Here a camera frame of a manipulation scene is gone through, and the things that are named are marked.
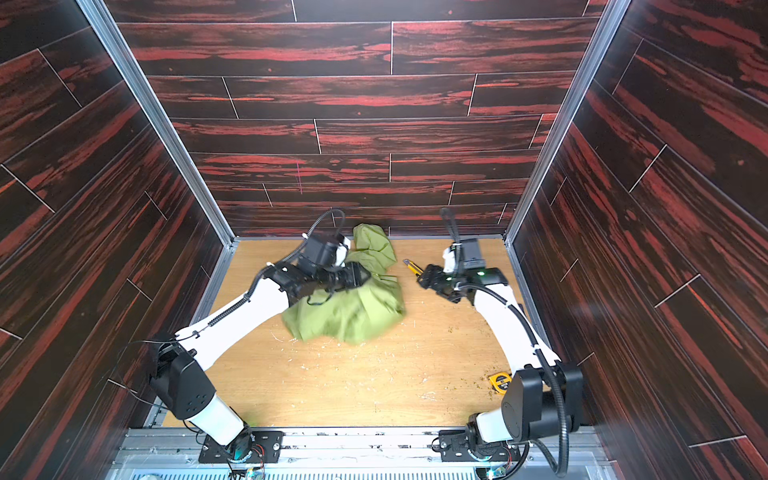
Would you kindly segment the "green zip jacket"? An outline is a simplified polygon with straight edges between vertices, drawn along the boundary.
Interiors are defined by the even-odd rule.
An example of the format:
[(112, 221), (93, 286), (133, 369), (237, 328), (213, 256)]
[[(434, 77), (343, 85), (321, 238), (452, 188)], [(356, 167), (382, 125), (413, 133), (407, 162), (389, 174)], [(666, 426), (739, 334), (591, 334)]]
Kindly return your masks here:
[(310, 341), (333, 337), (348, 344), (370, 341), (400, 323), (406, 314), (402, 288), (388, 273), (396, 263), (394, 247), (382, 227), (361, 223), (354, 227), (354, 249), (348, 260), (371, 273), (362, 286), (335, 293), (315, 290), (282, 313), (294, 338)]

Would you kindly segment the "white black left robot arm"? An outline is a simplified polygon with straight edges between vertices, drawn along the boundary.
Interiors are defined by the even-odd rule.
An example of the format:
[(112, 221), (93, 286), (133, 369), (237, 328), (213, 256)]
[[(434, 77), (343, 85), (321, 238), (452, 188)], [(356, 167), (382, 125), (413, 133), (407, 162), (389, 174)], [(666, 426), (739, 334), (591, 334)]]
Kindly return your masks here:
[(370, 278), (357, 262), (307, 271), (285, 262), (266, 266), (243, 295), (161, 344), (152, 390), (176, 419), (202, 430), (229, 459), (245, 461), (253, 450), (250, 426), (218, 396), (207, 370), (258, 326), (316, 290), (333, 295)]

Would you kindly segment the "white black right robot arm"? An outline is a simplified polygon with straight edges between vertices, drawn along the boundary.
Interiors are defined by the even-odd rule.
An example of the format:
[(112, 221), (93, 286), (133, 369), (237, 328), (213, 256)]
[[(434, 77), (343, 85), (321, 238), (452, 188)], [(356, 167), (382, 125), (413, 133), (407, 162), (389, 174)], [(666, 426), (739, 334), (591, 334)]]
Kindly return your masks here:
[(452, 303), (467, 299), (491, 328), (511, 373), (499, 408), (471, 415), (461, 430), (441, 431), (433, 450), (445, 462), (496, 460), (498, 467), (478, 469), (477, 477), (509, 479), (536, 447), (553, 473), (564, 477), (570, 436), (583, 418), (580, 368), (562, 362), (533, 330), (499, 269), (447, 273), (428, 265), (417, 282)]

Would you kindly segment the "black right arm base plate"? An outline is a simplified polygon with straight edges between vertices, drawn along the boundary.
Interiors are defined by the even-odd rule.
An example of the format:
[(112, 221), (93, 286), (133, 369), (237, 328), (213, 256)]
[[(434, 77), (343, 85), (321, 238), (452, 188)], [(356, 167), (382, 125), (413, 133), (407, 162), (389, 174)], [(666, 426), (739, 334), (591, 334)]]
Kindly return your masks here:
[(504, 442), (487, 443), (462, 429), (440, 430), (431, 443), (444, 463), (514, 463), (521, 458), (520, 451)]

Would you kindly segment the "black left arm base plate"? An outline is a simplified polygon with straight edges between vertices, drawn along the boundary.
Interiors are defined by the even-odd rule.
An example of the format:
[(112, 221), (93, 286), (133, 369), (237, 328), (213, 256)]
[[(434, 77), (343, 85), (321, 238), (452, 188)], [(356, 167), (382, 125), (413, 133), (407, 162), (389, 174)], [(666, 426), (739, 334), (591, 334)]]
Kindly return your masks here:
[(222, 446), (206, 435), (198, 462), (222, 465), (277, 463), (283, 439), (283, 431), (250, 429)]

